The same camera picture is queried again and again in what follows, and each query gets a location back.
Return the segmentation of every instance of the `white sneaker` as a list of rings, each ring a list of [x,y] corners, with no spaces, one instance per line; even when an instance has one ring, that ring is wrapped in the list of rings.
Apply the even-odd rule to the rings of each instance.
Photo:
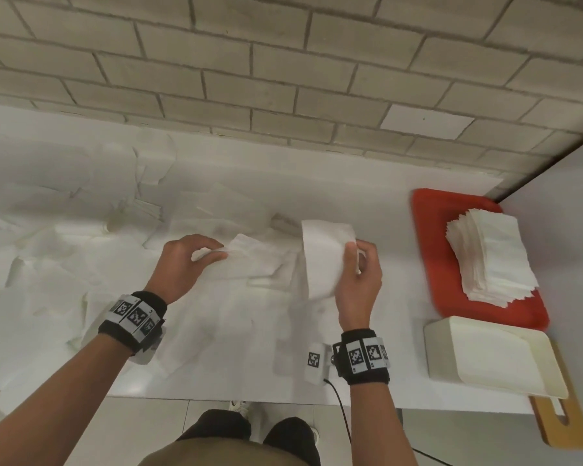
[[[231,412],[237,412],[245,419],[249,419],[249,411],[252,402],[247,401],[231,401],[229,403],[229,410]]]
[[[313,431],[313,441],[315,441],[315,446],[319,443],[319,431],[315,427],[311,427],[311,431]]]

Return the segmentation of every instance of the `red tray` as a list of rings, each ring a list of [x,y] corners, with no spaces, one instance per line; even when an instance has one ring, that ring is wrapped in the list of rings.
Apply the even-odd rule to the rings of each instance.
[[[482,196],[435,189],[416,189],[412,195],[417,240],[436,310],[443,317],[461,316],[526,329],[546,329],[548,313],[537,290],[532,297],[514,301],[505,309],[466,297],[458,259],[445,232],[449,221],[469,209],[503,212],[497,203]]]

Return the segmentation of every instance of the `stack of napkins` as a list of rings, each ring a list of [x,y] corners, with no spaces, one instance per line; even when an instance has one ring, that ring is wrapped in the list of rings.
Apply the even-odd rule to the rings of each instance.
[[[471,209],[447,224],[462,276],[462,289],[471,301],[507,307],[532,295],[538,282],[520,239],[515,217]]]

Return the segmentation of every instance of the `white box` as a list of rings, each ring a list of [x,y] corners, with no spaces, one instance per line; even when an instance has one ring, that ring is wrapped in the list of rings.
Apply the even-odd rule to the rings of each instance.
[[[566,399],[544,332],[449,317],[424,328],[429,377],[487,389]]]

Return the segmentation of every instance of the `black pants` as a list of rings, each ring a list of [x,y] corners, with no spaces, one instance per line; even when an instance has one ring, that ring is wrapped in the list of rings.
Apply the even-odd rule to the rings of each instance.
[[[237,412],[211,409],[203,413],[177,441],[211,437],[248,440],[250,423]],[[298,417],[290,417],[274,425],[265,438],[264,445],[285,450],[309,466],[320,466],[313,431],[303,419]]]

